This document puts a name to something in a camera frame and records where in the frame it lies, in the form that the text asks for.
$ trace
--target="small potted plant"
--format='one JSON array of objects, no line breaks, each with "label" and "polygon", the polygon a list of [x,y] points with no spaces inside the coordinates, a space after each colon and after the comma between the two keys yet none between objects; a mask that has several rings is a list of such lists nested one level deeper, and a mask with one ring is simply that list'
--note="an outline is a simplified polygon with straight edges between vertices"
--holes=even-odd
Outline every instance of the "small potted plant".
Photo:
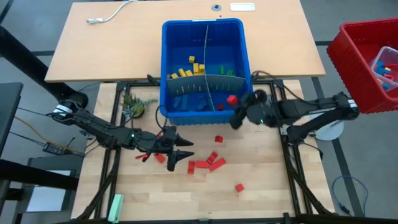
[{"label": "small potted plant", "polygon": [[136,95],[125,94],[123,96],[122,114],[132,119],[141,118],[144,115],[145,107],[151,103],[156,103],[156,99],[141,100]]}]

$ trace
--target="red block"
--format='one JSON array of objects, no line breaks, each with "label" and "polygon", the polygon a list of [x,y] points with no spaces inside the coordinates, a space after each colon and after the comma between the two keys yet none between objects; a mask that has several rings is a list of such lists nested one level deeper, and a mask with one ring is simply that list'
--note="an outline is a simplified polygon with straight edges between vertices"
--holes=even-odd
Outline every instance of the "red block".
[{"label": "red block", "polygon": [[142,154],[142,155],[136,156],[136,159],[141,159],[143,157],[147,158],[148,155],[147,154]]},{"label": "red block", "polygon": [[228,102],[229,105],[234,106],[238,104],[238,98],[235,95],[230,95],[226,101]]},{"label": "red block", "polygon": [[214,141],[215,142],[219,142],[219,143],[223,143],[224,138],[222,136],[216,136]]},{"label": "red block", "polygon": [[218,156],[218,153],[213,151],[211,153],[211,155],[209,156],[209,158],[207,158],[207,160],[206,160],[207,163],[212,164],[214,162],[214,160],[216,160],[217,156]]},{"label": "red block", "polygon": [[195,161],[189,161],[188,162],[188,173],[193,174],[194,170],[195,170]]},{"label": "red block", "polygon": [[244,189],[244,187],[243,187],[242,184],[238,184],[237,186],[235,186],[235,189],[239,193],[239,192],[241,192]]},{"label": "red block", "polygon": [[207,161],[196,161],[195,162],[195,166],[197,168],[208,168],[209,167],[209,163]]},{"label": "red block", "polygon": [[213,172],[214,170],[217,170],[220,166],[226,164],[226,161],[224,158],[221,158],[217,160],[215,163],[209,166],[210,172]]},{"label": "red block", "polygon": [[155,157],[160,163],[163,163],[164,161],[166,161],[165,157],[160,153],[155,153]]}]

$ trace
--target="green object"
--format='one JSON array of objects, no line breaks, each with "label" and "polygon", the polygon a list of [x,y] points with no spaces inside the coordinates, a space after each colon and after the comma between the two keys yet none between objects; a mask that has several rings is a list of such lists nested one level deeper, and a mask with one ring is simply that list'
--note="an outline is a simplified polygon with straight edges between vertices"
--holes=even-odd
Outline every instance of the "green object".
[{"label": "green object", "polygon": [[133,118],[135,116],[140,115],[146,106],[151,103],[156,103],[156,99],[151,100],[141,100],[136,95],[125,94],[123,96],[123,110],[122,114],[129,118]]},{"label": "green object", "polygon": [[111,223],[119,223],[120,213],[122,212],[123,194],[115,194],[109,211],[108,221]]},{"label": "green object", "polygon": [[227,76],[234,76],[234,70],[228,70],[226,73]]},{"label": "green object", "polygon": [[224,66],[220,66],[220,75],[225,75]]}]

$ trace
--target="blue cable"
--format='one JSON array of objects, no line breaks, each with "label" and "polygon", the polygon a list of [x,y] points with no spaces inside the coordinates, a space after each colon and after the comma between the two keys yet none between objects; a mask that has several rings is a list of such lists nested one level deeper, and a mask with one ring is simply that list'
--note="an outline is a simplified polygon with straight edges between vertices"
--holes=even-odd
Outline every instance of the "blue cable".
[{"label": "blue cable", "polygon": [[362,183],[360,180],[358,180],[357,178],[355,178],[355,177],[353,177],[353,176],[350,176],[350,175],[341,175],[341,176],[337,177],[337,178],[333,181],[333,183],[332,183],[332,185],[331,185],[331,191],[332,191],[333,196],[334,196],[334,198],[336,199],[338,205],[340,206],[340,209],[342,209],[342,210],[343,210],[343,207],[345,208],[345,206],[337,199],[336,194],[335,194],[335,183],[336,183],[336,181],[337,181],[338,179],[340,179],[340,178],[351,178],[351,179],[354,179],[354,180],[358,181],[358,183],[361,184],[362,187],[365,189],[365,191],[366,191],[366,196],[365,196],[365,201],[363,202],[363,215],[365,216],[365,214],[366,214],[366,202],[368,201],[368,195],[369,195],[368,188],[365,186],[364,183]]}]

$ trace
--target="red plastic basket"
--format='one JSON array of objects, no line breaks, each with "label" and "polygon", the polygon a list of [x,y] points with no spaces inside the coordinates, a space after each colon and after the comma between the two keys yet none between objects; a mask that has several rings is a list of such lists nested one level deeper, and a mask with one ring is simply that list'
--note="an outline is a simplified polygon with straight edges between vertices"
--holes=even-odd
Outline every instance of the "red plastic basket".
[{"label": "red plastic basket", "polygon": [[385,92],[369,66],[383,46],[398,49],[398,18],[342,24],[327,48],[362,113],[398,110],[398,88]]}]

